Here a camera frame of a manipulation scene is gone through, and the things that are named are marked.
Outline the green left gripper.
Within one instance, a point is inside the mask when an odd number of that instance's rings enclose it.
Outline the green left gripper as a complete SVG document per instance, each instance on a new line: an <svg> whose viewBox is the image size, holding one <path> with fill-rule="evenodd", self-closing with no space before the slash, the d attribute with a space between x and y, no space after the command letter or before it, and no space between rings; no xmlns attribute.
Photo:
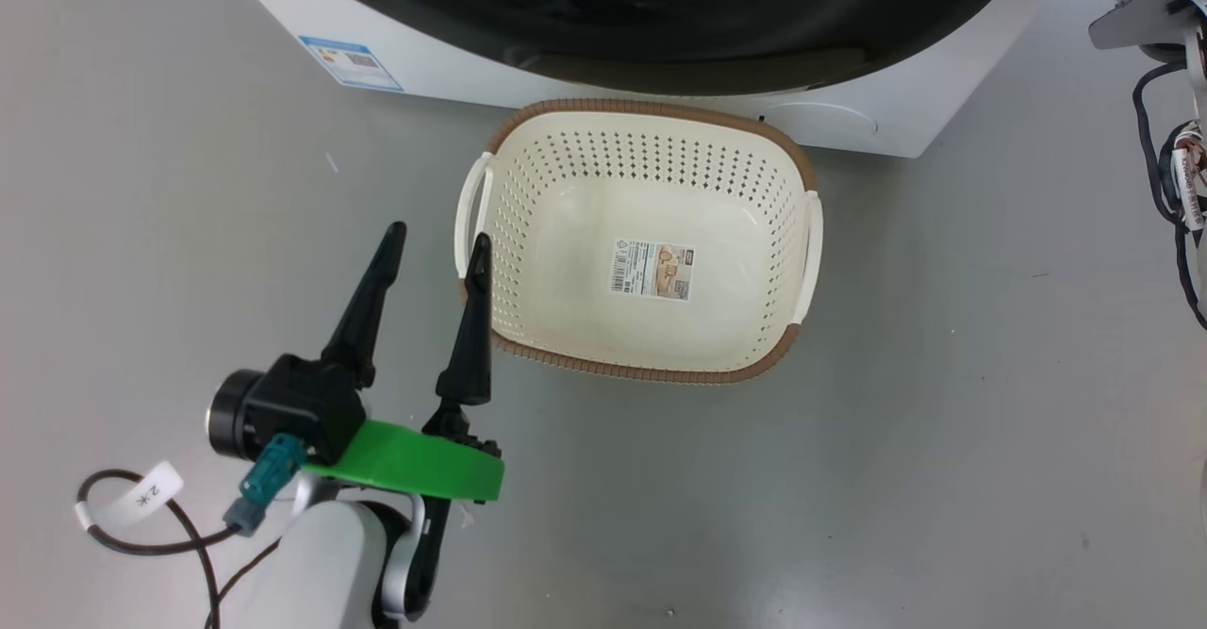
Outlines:
<svg viewBox="0 0 1207 629"><path fill-rule="evenodd" d="M351 373L355 389L374 383L381 315L404 249L406 225L392 222L321 351L321 362ZM441 408L482 406L492 397L491 276L492 243L480 233L463 276L455 345L436 385ZM316 448L309 470L348 487L470 502L494 502L502 491L501 458L400 424L366 420L348 410L320 410L305 414L305 439Z"/></svg>

